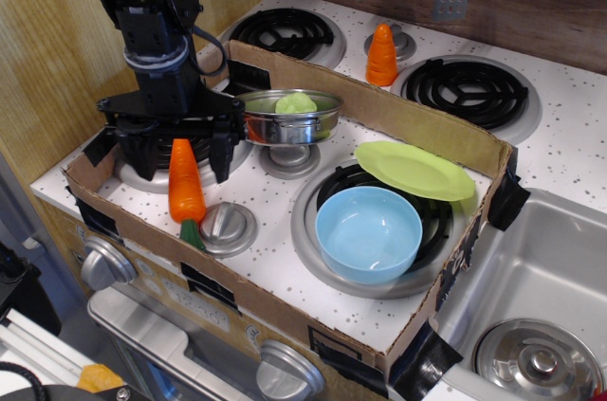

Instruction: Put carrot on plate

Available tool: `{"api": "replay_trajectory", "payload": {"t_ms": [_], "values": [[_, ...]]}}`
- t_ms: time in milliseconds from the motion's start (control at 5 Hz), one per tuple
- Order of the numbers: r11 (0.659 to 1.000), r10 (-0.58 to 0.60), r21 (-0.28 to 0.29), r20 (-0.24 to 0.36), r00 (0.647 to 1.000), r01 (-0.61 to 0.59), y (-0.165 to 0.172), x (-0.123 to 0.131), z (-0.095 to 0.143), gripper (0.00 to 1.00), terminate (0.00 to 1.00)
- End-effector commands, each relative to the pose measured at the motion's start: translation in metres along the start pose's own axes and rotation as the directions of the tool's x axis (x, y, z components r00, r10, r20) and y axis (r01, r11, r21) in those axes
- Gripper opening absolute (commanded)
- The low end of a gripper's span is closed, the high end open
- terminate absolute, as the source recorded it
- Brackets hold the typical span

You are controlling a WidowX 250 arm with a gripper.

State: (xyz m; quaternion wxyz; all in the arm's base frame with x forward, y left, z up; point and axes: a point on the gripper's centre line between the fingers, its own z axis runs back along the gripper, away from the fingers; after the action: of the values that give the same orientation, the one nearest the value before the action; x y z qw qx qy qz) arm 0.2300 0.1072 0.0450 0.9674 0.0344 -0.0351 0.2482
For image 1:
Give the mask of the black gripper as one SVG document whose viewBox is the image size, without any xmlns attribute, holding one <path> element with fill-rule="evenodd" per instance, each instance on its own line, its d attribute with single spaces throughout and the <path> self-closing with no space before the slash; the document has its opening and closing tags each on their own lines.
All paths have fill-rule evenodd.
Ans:
<svg viewBox="0 0 607 401">
<path fill-rule="evenodd" d="M 234 147 L 245 138 L 244 104 L 213 92 L 195 57 L 127 57 L 138 88 L 97 102 L 119 132 L 125 162 L 152 180 L 160 160 L 161 136 L 201 137 L 210 142 L 217 183 L 230 176 Z"/>
</svg>

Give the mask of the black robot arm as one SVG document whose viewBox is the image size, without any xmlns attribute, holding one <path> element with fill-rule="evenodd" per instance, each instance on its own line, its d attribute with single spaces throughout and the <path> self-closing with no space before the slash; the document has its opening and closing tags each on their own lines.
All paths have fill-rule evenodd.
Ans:
<svg viewBox="0 0 607 401">
<path fill-rule="evenodd" d="M 205 78 L 220 75 L 228 56 L 220 49 L 219 65 L 204 70 L 196 57 L 194 37 L 221 47 L 199 28 L 199 0 L 101 0 L 120 31 L 123 57 L 134 72 L 136 90 L 99 100 L 110 135 L 139 177 L 154 177 L 158 143 L 169 137 L 209 142 L 209 162 L 217 182 L 229 178 L 235 146 L 246 137 L 245 105 L 211 91 Z"/>
</svg>

